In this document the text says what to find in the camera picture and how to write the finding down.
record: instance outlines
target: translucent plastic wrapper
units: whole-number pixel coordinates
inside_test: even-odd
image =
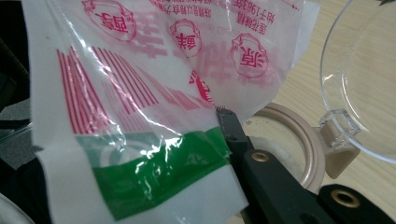
[[[22,3],[54,222],[224,223],[247,205],[214,105],[243,119],[271,101],[304,2]]]

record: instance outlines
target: metal rivet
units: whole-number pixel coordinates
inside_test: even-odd
[[[357,208],[361,205],[361,202],[355,195],[341,189],[334,189],[332,191],[332,198],[339,204],[349,208]]]
[[[253,158],[253,160],[255,160],[255,161],[269,161],[270,160],[270,158],[262,152],[255,152],[255,153],[251,154],[251,158]]]

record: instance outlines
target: wooden table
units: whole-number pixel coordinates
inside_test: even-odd
[[[299,114],[312,127],[318,126],[318,121],[326,112],[319,84],[321,52],[326,36],[346,2],[347,0],[321,1],[308,50],[289,72],[274,100],[274,103]],[[337,179],[325,176],[323,185],[333,183],[357,190],[396,220],[396,164],[380,161],[362,152]],[[230,223],[243,221],[236,217]]]

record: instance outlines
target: green stripe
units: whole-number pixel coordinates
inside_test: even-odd
[[[163,203],[229,162],[230,151],[219,127],[165,142],[151,158],[143,156],[122,165],[92,168],[116,220]]]

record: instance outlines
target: plastic packaging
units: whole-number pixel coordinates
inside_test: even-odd
[[[23,1],[53,221],[223,223],[244,208],[213,103],[242,119],[272,100],[303,5]]]

